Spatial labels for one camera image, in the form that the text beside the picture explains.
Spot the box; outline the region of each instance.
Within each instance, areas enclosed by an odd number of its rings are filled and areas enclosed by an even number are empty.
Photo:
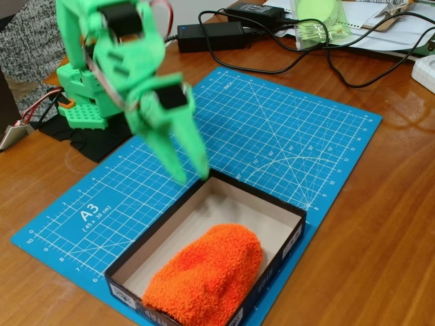
[[[153,275],[176,253],[221,223],[253,231],[263,249],[257,279],[227,322],[237,326],[254,307],[304,232],[306,212],[216,170],[197,181],[169,207],[105,272],[111,294],[160,326],[180,324],[143,306],[141,296]]]

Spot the black cable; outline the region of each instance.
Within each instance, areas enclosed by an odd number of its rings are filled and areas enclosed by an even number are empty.
[[[378,22],[376,25],[374,25],[371,29],[369,29],[366,33],[364,33],[363,35],[361,35],[360,37],[358,37],[356,40],[343,44],[341,46],[329,46],[329,47],[324,47],[324,49],[326,50],[326,60],[328,61],[329,66],[331,67],[331,69],[338,75],[338,77],[340,78],[340,80],[347,86],[347,87],[351,87],[351,88],[363,88],[363,87],[367,87],[375,82],[377,82],[378,80],[380,80],[382,77],[385,77],[386,75],[388,75],[389,73],[391,73],[393,70],[395,70],[396,68],[398,68],[403,62],[405,62],[409,56],[415,51],[415,49],[417,48],[417,46],[419,45],[419,43],[421,42],[421,40],[424,38],[424,36],[435,29],[435,27],[431,27],[429,29],[427,29],[422,35],[421,37],[418,39],[418,41],[415,43],[415,45],[409,50],[409,52],[406,54],[405,57],[403,57],[399,62],[397,62],[393,67],[391,67],[390,69],[386,70],[384,73],[380,74],[379,76],[377,76],[376,78],[373,78],[372,80],[360,84],[360,85],[355,85],[355,84],[350,84],[345,77],[343,76],[343,74],[334,66],[334,64],[331,61],[331,57],[330,57],[330,51],[329,50],[333,50],[333,49],[340,49],[340,48],[346,48],[349,46],[352,46],[353,44],[356,44],[357,42],[361,41],[363,38],[367,37],[370,33],[372,33],[374,30],[376,30],[379,26],[381,26],[384,22],[387,22],[390,19],[399,17],[399,16],[412,16],[412,17],[417,17],[420,19],[423,19],[427,22],[430,22],[432,24],[435,24],[435,20],[432,20],[428,17],[425,17],[423,15],[420,14],[414,14],[413,12],[400,12],[394,15],[391,15],[390,17],[387,17],[385,19],[382,19],[382,21]]]
[[[387,22],[388,20],[393,19],[393,18],[396,18],[396,17],[399,17],[399,16],[412,16],[412,17],[417,17],[417,18],[420,18],[420,19],[425,20],[426,22],[430,22],[430,23],[432,23],[432,24],[435,24],[435,20],[432,20],[432,19],[430,19],[430,18],[428,18],[428,17],[425,17],[425,16],[423,16],[423,15],[415,14],[415,13],[413,13],[413,12],[399,12],[399,13],[397,13],[397,14],[394,14],[394,15],[391,15],[391,16],[389,16],[389,17],[387,17],[387,18],[382,19],[380,22],[378,22],[376,25],[374,25],[371,29],[369,29],[365,34],[363,34],[363,35],[361,35],[360,37],[358,37],[356,40],[354,40],[354,41],[352,41],[352,42],[349,42],[349,43],[346,43],[346,44],[343,44],[343,45],[341,45],[341,46],[329,46],[328,49],[329,49],[329,50],[330,50],[330,49],[339,49],[339,48],[346,48],[346,47],[348,47],[348,46],[352,46],[353,44],[356,44],[356,43],[358,43],[359,41],[361,41],[363,38],[365,38],[367,35],[369,35],[371,32],[373,32],[375,29],[377,29],[379,26],[381,26],[384,22]]]
[[[221,16],[225,16],[225,17],[233,17],[233,18],[237,18],[237,19],[239,19],[239,20],[246,20],[246,21],[248,21],[248,22],[252,22],[252,23],[254,23],[254,24],[257,24],[259,27],[261,27],[264,31],[266,31],[277,43],[278,43],[278,45],[279,46],[281,46],[283,49],[286,49],[286,50],[289,50],[289,51],[292,51],[292,52],[310,52],[311,50],[314,50],[314,49],[318,49],[318,46],[313,46],[313,47],[311,47],[311,48],[307,48],[307,49],[303,49],[303,50],[298,50],[298,49],[295,49],[295,48],[290,48],[290,47],[288,47],[288,46],[286,46],[284,43],[282,43],[279,39],[278,39],[278,37],[276,37],[275,36],[275,34],[273,34],[273,32],[270,30],[270,29],[268,29],[267,27],[265,27],[263,24],[261,24],[261,23],[259,23],[259,22],[256,22],[255,20],[252,20],[252,19],[249,19],[249,18],[246,18],[246,17],[242,17],[242,16],[238,16],[238,15],[232,15],[232,14],[227,14],[226,12],[216,12],[216,11],[213,11],[213,10],[205,10],[205,11],[203,11],[203,12],[200,12],[199,13],[199,16],[198,16],[198,20],[199,20],[199,24],[201,25],[201,27],[203,28],[203,31],[204,31],[204,34],[205,34],[205,38],[206,38],[206,40],[208,40],[208,38],[209,38],[209,36],[208,36],[208,34],[207,34],[207,31],[205,30],[205,28],[204,28],[204,23],[203,23],[203,21],[202,21],[202,19],[201,19],[201,17],[203,16],[203,15],[205,15],[205,14],[213,14],[213,15],[221,15]],[[310,20],[310,21],[316,21],[316,22],[318,22],[319,24],[322,24],[322,25],[324,25],[324,23],[323,22],[321,22],[320,20],[318,20],[318,19],[308,19],[308,20]],[[289,19],[287,22],[286,22],[286,24],[288,24],[289,26],[292,26],[292,25],[295,25],[295,24],[297,24],[299,22],[299,20],[296,20],[296,19]]]
[[[56,96],[53,98],[53,101],[50,103],[50,105],[48,105],[47,109],[42,113],[38,123],[35,126],[35,129],[38,129],[39,126],[41,126],[42,124],[42,120],[44,120],[44,118],[46,117],[47,113],[51,110],[51,108],[53,107],[53,105],[57,102],[57,100],[59,99],[59,97],[61,96],[63,90],[59,91]]]
[[[284,48],[284,49],[286,49],[286,50],[289,50],[289,51],[292,51],[292,52],[304,52],[304,54],[303,55],[301,55],[299,58],[297,58],[290,66],[288,66],[288,67],[286,67],[286,68],[284,68],[284,69],[281,69],[281,70],[278,70],[278,71],[265,71],[265,70],[261,70],[261,69],[250,69],[250,68],[245,68],[245,67],[238,67],[238,66],[234,66],[234,65],[228,65],[228,64],[226,64],[225,62],[222,62],[219,58],[217,58],[216,57],[216,55],[213,53],[213,50],[211,49],[211,45],[210,45],[210,42],[209,42],[209,36],[208,36],[208,34],[207,34],[207,32],[206,32],[206,30],[205,30],[205,28],[204,28],[204,26],[203,26],[203,22],[202,22],[202,20],[201,20],[201,17],[202,17],[202,15],[203,14],[214,14],[214,15],[216,15],[216,14],[220,14],[220,15],[223,15],[223,16],[227,16],[227,17],[234,17],[234,18],[238,18],[239,20],[246,20],[246,21],[249,21],[249,22],[252,22],[252,23],[254,23],[254,24],[257,24],[258,26],[260,26],[262,29],[264,29],[269,35],[271,35],[272,36],[272,38],[282,47],[282,48]],[[423,16],[423,15],[420,15],[420,14],[415,14],[415,13],[412,13],[412,12],[400,12],[400,13],[397,13],[397,14],[394,14],[394,15],[391,15],[391,16],[389,16],[389,17],[387,17],[387,18],[385,18],[385,19],[383,19],[382,21],[380,21],[380,22],[378,22],[376,25],[374,25],[371,29],[369,29],[366,33],[364,33],[361,37],[358,37],[356,40],[354,40],[354,41],[352,41],[352,42],[349,42],[349,43],[346,43],[346,44],[343,44],[343,45],[340,45],[340,46],[329,46],[329,37],[328,37],[328,29],[326,28],[326,26],[325,26],[325,24],[323,23],[323,22],[321,22],[320,20],[317,20],[317,19],[306,19],[306,20],[291,20],[291,19],[286,19],[286,20],[284,20],[283,22],[285,22],[287,25],[285,25],[285,26],[281,26],[281,27],[277,27],[276,29],[273,29],[272,31],[271,30],[269,30],[267,27],[265,27],[264,25],[262,25],[262,24],[260,24],[259,22],[256,22],[255,20],[251,20],[251,19],[249,19],[249,18],[245,18],[245,17],[241,17],[241,16],[236,16],[236,15],[232,15],[232,14],[226,14],[226,13],[221,13],[221,12],[213,12],[213,11],[205,11],[205,12],[201,12],[200,14],[199,14],[199,17],[198,17],[198,20],[199,20],[199,23],[200,23],[200,25],[201,25],[201,27],[203,28],[203,30],[204,30],[204,33],[205,33],[205,38],[206,38],[206,40],[207,40],[207,46],[208,46],[208,48],[209,48],[209,52],[210,52],[210,55],[213,57],[213,59],[216,61],[216,62],[218,62],[218,63],[220,63],[221,65],[223,65],[223,66],[225,66],[225,67],[228,67],[228,68],[232,68],[232,69],[238,69],[238,70],[243,70],[243,71],[253,71],[253,72],[256,72],[256,73],[283,73],[283,72],[285,72],[285,71],[288,71],[288,70],[290,70],[292,67],[294,67],[294,65],[296,64],[296,63],[298,63],[306,54],[308,54],[308,53],[310,53],[310,52],[312,52],[312,51],[314,51],[314,50],[320,50],[320,49],[323,49],[323,50],[326,50],[326,60],[328,61],[328,64],[330,65],[330,67],[331,67],[331,69],[338,75],[338,77],[340,78],[340,80],[346,85],[346,86],[348,86],[348,87],[351,87],[351,88],[363,88],[363,87],[366,87],[366,86],[369,86],[369,85],[371,85],[371,84],[373,84],[373,83],[375,83],[376,81],[378,81],[378,80],[380,80],[382,77],[384,77],[384,76],[386,76],[387,74],[389,74],[389,73],[391,73],[393,70],[395,70],[397,67],[399,67],[404,61],[406,61],[407,59],[408,59],[408,57],[415,51],[415,49],[417,48],[417,46],[419,45],[419,43],[421,42],[421,40],[424,38],[424,36],[429,32],[429,31],[431,31],[431,30],[433,30],[433,29],[435,29],[435,27],[432,27],[432,28],[430,28],[430,29],[428,29],[428,30],[426,30],[424,33],[423,33],[423,35],[419,38],[419,40],[417,41],[417,43],[410,49],[410,51],[408,52],[408,54],[402,59],[402,60],[400,60],[398,63],[396,63],[392,68],[390,68],[390,69],[388,69],[386,72],[384,72],[384,73],[382,73],[382,74],[380,74],[379,76],[377,76],[376,78],[374,78],[374,79],[372,79],[372,80],[370,80],[370,81],[368,81],[368,82],[366,82],[366,83],[363,83],[363,84],[360,84],[360,85],[354,85],[354,84],[350,84],[349,82],[347,82],[346,81],[346,79],[344,78],[344,76],[343,76],[343,74],[334,66],[334,64],[332,63],[332,61],[331,61],[331,57],[330,57],[330,50],[333,50],[333,49],[339,49],[339,48],[347,48],[347,47],[349,47],[349,46],[352,46],[353,44],[356,44],[357,42],[359,42],[359,41],[361,41],[363,38],[365,38],[365,37],[367,37],[369,34],[371,34],[373,31],[375,31],[379,26],[381,26],[383,23],[385,23],[385,22],[387,22],[388,20],[390,20],[390,19],[393,19],[393,18],[397,18],[397,17],[399,17],[399,16],[413,16],[413,17],[417,17],[417,18],[420,18],[420,19],[423,19],[423,20],[425,20],[425,21],[427,21],[427,22],[430,22],[430,23],[432,23],[432,24],[435,24],[435,20],[432,20],[432,19],[430,19],[430,18],[428,18],[428,17],[425,17],[425,16]],[[276,37],[275,37],[275,34],[274,33],[276,33],[277,31],[280,31],[280,30],[283,30],[283,29],[288,29],[288,28],[290,28],[290,27],[292,27],[292,26],[294,26],[295,24],[299,24],[299,23],[301,23],[301,22],[306,22],[306,21],[313,21],[313,22],[317,22],[318,24],[320,24],[320,25],[322,25],[322,27],[323,27],[323,29],[324,29],[324,31],[325,31],[325,34],[326,34],[326,42],[325,42],[325,45],[323,46],[322,44],[319,44],[319,45],[317,45],[317,46],[313,46],[313,47],[311,47],[311,48],[307,48],[307,49],[303,49],[303,50],[298,50],[298,49],[294,49],[294,48],[290,48],[290,47],[287,47],[285,44],[283,44],[281,41],[279,41]]]
[[[170,37],[168,37],[167,39],[165,39],[165,43],[168,43],[168,42],[170,42],[170,41],[174,41],[174,40],[176,40],[176,39],[178,39],[178,34],[175,34],[175,35],[172,35],[172,36],[170,36]]]
[[[380,80],[382,77],[388,75],[389,73],[391,73],[393,70],[395,70],[397,67],[399,67],[404,61],[406,61],[408,59],[408,57],[414,52],[414,50],[417,48],[417,46],[419,45],[420,41],[423,39],[424,35],[426,35],[428,32],[434,30],[435,27],[431,27],[430,29],[426,30],[426,32],[424,32],[421,37],[419,38],[419,40],[417,41],[417,43],[411,48],[411,50],[408,52],[408,54],[406,56],[403,57],[402,60],[400,60],[399,62],[397,62],[394,66],[392,66],[390,69],[386,70],[386,72],[380,74],[378,77],[373,78],[372,80],[360,84],[360,85],[355,85],[355,84],[350,84],[345,77],[343,76],[343,74],[332,64],[331,61],[331,57],[330,57],[330,49],[326,49],[326,60],[328,61],[329,66],[331,67],[331,69],[338,75],[338,77],[340,78],[340,80],[347,86],[347,87],[352,87],[352,88],[363,88],[363,87],[367,87],[375,82],[377,82],[378,80]]]
[[[293,49],[293,48],[289,48],[289,47],[287,47],[285,44],[283,44],[281,41],[279,41],[278,39],[277,39],[277,37],[273,34],[273,32],[270,30],[270,29],[268,29],[267,27],[265,27],[263,24],[260,24],[259,22],[256,22],[255,20],[251,20],[251,19],[249,19],[249,18],[243,18],[243,17],[240,17],[240,16],[236,16],[236,15],[232,15],[232,14],[226,14],[226,13],[222,13],[222,12],[215,12],[215,11],[212,11],[212,10],[206,10],[206,11],[203,11],[203,12],[201,12],[200,14],[199,14],[199,16],[198,16],[198,21],[199,21],[199,24],[200,24],[200,26],[201,26],[201,28],[203,29],[203,31],[204,31],[204,35],[205,35],[205,39],[206,39],[206,42],[207,42],[207,47],[208,47],[208,49],[209,49],[209,52],[210,52],[210,55],[211,55],[211,57],[217,62],[217,63],[219,63],[219,64],[221,64],[222,66],[225,66],[225,67],[228,67],[228,68],[231,68],[231,69],[238,69],[238,70],[242,70],[242,71],[251,71],[251,72],[254,72],[254,73],[268,73],[268,74],[276,74],[276,73],[284,73],[284,72],[286,72],[286,71],[289,71],[291,68],[293,68],[299,61],[301,61],[308,53],[310,53],[310,52],[312,52],[312,51],[314,51],[314,50],[318,50],[318,49],[320,49],[320,48],[322,48],[324,45],[323,44],[318,44],[317,46],[314,46],[314,47],[312,47],[312,48],[308,48],[308,49],[305,49],[304,51],[302,51],[303,53],[294,61],[294,62],[292,62],[289,66],[287,66],[286,68],[283,68],[283,69],[280,69],[280,70],[262,70],[262,69],[254,69],[254,68],[245,68],[245,67],[239,67],[239,66],[234,66],[234,65],[230,65],[230,64],[228,64],[228,63],[225,63],[225,62],[223,62],[223,61],[221,61],[215,54],[214,54],[214,52],[213,52],[213,50],[211,49],[211,44],[210,44],[210,38],[209,38],[209,35],[208,35],[208,32],[207,32],[207,30],[205,29],[205,27],[204,27],[204,23],[203,23],[203,21],[202,21],[202,16],[204,15],[204,14],[215,14],[215,15],[217,15],[217,14],[219,14],[219,15],[223,15],[223,16],[227,16],[227,17],[235,17],[235,18],[239,18],[239,19],[244,19],[244,20],[248,20],[248,21],[250,21],[250,22],[253,22],[254,24],[257,24],[258,26],[260,26],[262,29],[264,29],[269,35],[271,35],[272,36],[272,38],[282,47],[282,48],[284,48],[284,49],[286,49],[286,50],[290,50],[290,51],[293,51],[293,52],[301,52],[301,51],[299,51],[299,50],[297,50],[297,49]],[[317,19],[306,19],[306,20],[300,20],[300,21],[296,21],[296,20],[292,20],[292,21],[294,21],[295,23],[296,22],[306,22],[306,21],[316,21],[316,22],[318,22],[319,24],[321,24],[321,25],[323,25],[323,27],[324,27],[324,29],[326,30],[326,42],[325,42],[325,45],[326,46],[329,46],[329,35],[328,35],[328,30],[326,29],[326,26],[325,26],[325,24],[323,23],[323,22],[321,22],[320,20],[317,20]]]

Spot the green robotic arm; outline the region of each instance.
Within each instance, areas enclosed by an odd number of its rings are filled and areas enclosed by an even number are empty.
[[[56,11],[70,61],[57,73],[73,103],[59,111],[70,127],[105,128],[107,118],[123,111],[132,133],[145,140],[176,180],[185,183],[186,176],[170,132],[206,178],[209,166],[192,117],[192,89],[179,73],[156,75],[164,41],[149,3],[56,0]]]

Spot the orange fuzzy fabric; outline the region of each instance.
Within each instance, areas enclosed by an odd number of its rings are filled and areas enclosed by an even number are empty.
[[[142,302],[183,326],[223,326],[251,289],[261,261],[253,232],[238,224],[214,226],[153,276]]]

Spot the black power adapter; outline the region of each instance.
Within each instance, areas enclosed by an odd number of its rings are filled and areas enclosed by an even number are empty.
[[[270,5],[254,5],[252,3],[239,2],[224,9],[224,11],[227,14],[255,20],[269,29],[273,29],[288,22],[288,19],[285,18],[285,10],[283,8],[272,7]],[[236,17],[228,17],[228,21],[234,22],[238,20],[242,22],[243,26],[258,28],[257,24],[250,21]]]
[[[211,49],[243,49],[249,42],[249,34],[255,29],[244,29],[240,22],[215,22],[204,24],[209,36]],[[204,30],[200,24],[178,26],[178,50],[181,53],[209,51]]]

